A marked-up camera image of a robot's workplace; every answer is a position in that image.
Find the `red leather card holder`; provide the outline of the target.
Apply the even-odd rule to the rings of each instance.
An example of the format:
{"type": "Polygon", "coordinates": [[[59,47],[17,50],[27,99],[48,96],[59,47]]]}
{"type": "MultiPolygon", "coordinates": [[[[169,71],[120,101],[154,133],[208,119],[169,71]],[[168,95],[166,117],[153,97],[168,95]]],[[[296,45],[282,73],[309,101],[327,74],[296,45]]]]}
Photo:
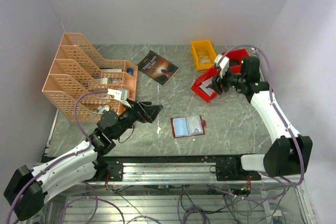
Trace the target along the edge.
{"type": "Polygon", "coordinates": [[[189,137],[189,136],[198,136],[198,135],[205,135],[205,126],[206,122],[202,119],[202,126],[203,126],[203,133],[202,134],[191,134],[188,132],[188,124],[187,118],[189,116],[181,116],[176,118],[171,118],[171,128],[172,128],[172,135],[174,138],[181,138],[181,137],[189,137]]]}

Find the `yellow plastic bin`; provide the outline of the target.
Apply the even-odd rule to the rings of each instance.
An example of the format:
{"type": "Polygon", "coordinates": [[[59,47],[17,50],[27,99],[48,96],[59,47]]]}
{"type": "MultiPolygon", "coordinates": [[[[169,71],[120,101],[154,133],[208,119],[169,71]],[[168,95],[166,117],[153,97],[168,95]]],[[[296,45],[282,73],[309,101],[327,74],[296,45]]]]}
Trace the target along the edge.
{"type": "Polygon", "coordinates": [[[211,68],[217,54],[210,40],[198,40],[191,42],[191,56],[197,71],[211,68]]]}

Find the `white magnetic stripe card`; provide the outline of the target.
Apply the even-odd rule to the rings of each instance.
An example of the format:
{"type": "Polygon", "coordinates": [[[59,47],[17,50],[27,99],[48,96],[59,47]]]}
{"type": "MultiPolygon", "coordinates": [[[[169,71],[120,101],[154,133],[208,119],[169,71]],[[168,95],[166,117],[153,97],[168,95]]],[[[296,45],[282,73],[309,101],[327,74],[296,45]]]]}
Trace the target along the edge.
{"type": "Polygon", "coordinates": [[[198,116],[189,116],[187,118],[188,132],[191,134],[202,134],[203,126],[201,117],[198,116]]]}

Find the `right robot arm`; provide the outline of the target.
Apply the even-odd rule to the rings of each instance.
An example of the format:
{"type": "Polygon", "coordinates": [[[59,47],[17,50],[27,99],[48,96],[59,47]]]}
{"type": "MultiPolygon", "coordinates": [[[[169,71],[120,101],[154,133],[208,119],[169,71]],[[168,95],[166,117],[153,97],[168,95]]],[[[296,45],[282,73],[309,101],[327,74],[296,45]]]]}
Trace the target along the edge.
{"type": "Polygon", "coordinates": [[[240,73],[233,73],[229,58],[218,55],[214,67],[218,73],[209,85],[218,94],[230,88],[243,94],[263,120],[272,142],[266,154],[244,154],[240,162],[231,167],[236,179],[244,179],[250,170],[266,173],[270,177],[288,175],[303,176],[308,168],[312,151],[312,139],[303,136],[289,122],[267,81],[261,80],[260,61],[256,57],[244,57],[240,73]]]}

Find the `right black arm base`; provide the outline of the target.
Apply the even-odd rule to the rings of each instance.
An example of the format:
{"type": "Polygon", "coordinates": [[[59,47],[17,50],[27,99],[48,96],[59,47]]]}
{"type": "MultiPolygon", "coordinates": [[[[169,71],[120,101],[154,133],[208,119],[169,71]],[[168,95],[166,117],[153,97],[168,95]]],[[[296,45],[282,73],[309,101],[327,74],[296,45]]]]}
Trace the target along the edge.
{"type": "Polygon", "coordinates": [[[209,168],[211,174],[214,174],[217,181],[256,181],[261,180],[261,175],[256,171],[243,170],[234,163],[215,164],[209,168]]]}

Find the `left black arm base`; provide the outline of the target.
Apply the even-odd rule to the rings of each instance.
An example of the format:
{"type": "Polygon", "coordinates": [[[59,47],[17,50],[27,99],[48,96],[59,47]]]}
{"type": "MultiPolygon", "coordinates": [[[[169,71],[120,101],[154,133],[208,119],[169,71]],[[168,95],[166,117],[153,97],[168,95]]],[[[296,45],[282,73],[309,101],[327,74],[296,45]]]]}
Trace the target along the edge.
{"type": "Polygon", "coordinates": [[[94,179],[97,181],[121,182],[123,179],[124,166],[121,163],[108,163],[96,169],[94,179]]]}

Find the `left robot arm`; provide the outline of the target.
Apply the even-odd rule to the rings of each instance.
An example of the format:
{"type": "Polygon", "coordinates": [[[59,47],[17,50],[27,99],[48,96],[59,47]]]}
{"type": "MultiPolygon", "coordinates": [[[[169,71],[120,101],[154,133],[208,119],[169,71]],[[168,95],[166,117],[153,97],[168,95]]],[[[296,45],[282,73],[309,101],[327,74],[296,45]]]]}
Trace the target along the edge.
{"type": "Polygon", "coordinates": [[[153,123],[162,109],[162,105],[151,102],[129,101],[120,115],[103,112],[97,128],[70,151],[31,169],[25,165],[16,169],[4,190],[11,206],[6,223],[12,214],[18,221],[31,218],[45,203],[79,182],[104,179],[107,167],[98,160],[116,146],[114,141],[135,122],[153,123]]]}

